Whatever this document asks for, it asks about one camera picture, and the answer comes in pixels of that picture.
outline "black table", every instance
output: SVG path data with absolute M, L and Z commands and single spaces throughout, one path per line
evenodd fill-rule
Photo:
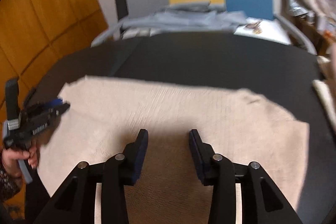
M 310 124 L 308 169 L 299 217 L 304 224 L 329 223 L 334 218 L 336 146 L 311 84 L 321 78 L 315 56 L 292 46 L 223 33 L 161 34 L 108 42 L 60 60 L 42 79 L 30 103 L 54 98 L 64 83 L 84 75 L 248 88 L 265 95 Z M 32 216 L 43 204 L 34 197 L 40 191 L 42 199 L 45 190 L 39 184 L 37 179 L 26 189 L 26 210 L 31 210 Z

